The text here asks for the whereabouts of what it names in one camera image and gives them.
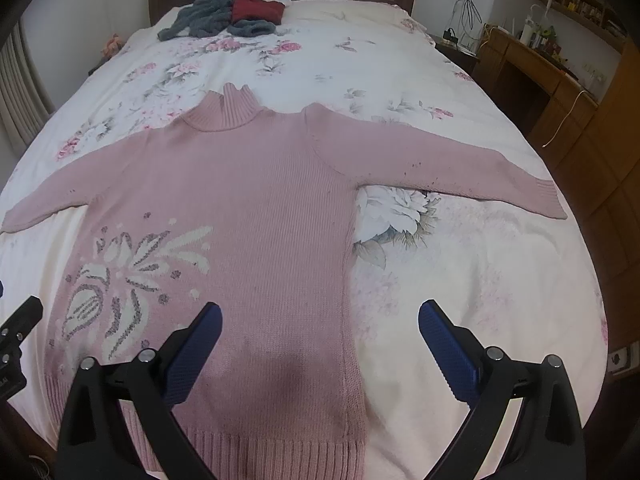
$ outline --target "pink sweater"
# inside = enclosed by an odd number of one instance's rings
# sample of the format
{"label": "pink sweater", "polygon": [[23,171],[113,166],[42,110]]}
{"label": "pink sweater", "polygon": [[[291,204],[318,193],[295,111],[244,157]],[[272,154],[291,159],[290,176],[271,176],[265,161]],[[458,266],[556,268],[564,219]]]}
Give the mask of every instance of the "pink sweater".
{"label": "pink sweater", "polygon": [[89,206],[48,327],[54,418],[83,356],[158,348],[215,301],[222,337],[174,413],[216,476],[360,478],[366,414],[346,277],[365,184],[566,217],[551,181],[498,152],[319,104],[276,113],[227,84],[169,126],[73,161],[7,213],[2,230],[16,232]]}

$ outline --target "red cloth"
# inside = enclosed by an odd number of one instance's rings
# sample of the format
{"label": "red cloth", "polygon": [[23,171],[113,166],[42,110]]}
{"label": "red cloth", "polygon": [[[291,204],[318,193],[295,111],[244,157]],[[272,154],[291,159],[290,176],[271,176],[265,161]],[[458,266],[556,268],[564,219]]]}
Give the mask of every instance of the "red cloth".
{"label": "red cloth", "polygon": [[231,23],[238,20],[267,20],[274,25],[282,22],[284,4],[264,0],[234,0]]}

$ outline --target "blue gripper pad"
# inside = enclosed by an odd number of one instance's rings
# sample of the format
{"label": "blue gripper pad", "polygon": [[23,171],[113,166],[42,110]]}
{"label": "blue gripper pad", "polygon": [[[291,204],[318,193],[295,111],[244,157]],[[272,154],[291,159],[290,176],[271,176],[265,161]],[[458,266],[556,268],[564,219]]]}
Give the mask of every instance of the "blue gripper pad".
{"label": "blue gripper pad", "polygon": [[472,409],[480,398],[479,370],[456,339],[454,332],[459,327],[450,322],[433,300],[420,307],[418,327],[453,395]]}
{"label": "blue gripper pad", "polygon": [[215,303],[207,303],[198,324],[184,342],[166,371],[164,403],[174,406],[187,400],[204,363],[222,333],[222,311]]}

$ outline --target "sweater sleeve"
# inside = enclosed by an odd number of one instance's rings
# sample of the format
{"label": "sweater sleeve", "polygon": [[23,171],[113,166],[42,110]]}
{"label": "sweater sleeve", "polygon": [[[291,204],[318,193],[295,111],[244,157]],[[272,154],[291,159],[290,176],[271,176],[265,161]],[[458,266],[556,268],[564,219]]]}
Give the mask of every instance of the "sweater sleeve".
{"label": "sweater sleeve", "polygon": [[359,121],[320,104],[305,109],[316,154],[357,186],[381,184],[499,200],[566,218],[551,180],[535,178],[501,153],[403,124]]}
{"label": "sweater sleeve", "polygon": [[6,213],[0,232],[22,231],[67,207],[88,205],[136,160],[147,134],[133,134],[57,170]]}

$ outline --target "white bed sheet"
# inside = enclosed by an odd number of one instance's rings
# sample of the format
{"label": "white bed sheet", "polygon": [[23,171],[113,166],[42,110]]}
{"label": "white bed sheet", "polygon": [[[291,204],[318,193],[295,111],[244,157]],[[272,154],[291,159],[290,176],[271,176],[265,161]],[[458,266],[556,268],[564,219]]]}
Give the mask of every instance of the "white bed sheet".
{"label": "white bed sheet", "polygon": [[[398,7],[303,0],[287,7],[276,35],[160,43],[156,33],[176,12],[134,34],[50,119],[2,192],[0,216],[71,160],[167,124],[228,81],[249,85],[277,111],[321,102],[362,120],[403,121],[493,148],[549,178],[516,127]],[[499,202],[360,191],[351,301],[370,426],[367,479],[424,478],[468,411],[418,332],[417,311],[429,298],[512,358],[560,355],[586,421],[606,368],[606,319],[587,249],[562,196],[561,203],[564,221]],[[22,345],[28,386],[12,405],[52,444],[57,432],[42,383],[46,322],[85,210],[0,235],[0,319],[30,294],[45,307]],[[479,478],[497,465],[516,414],[511,406]]]}

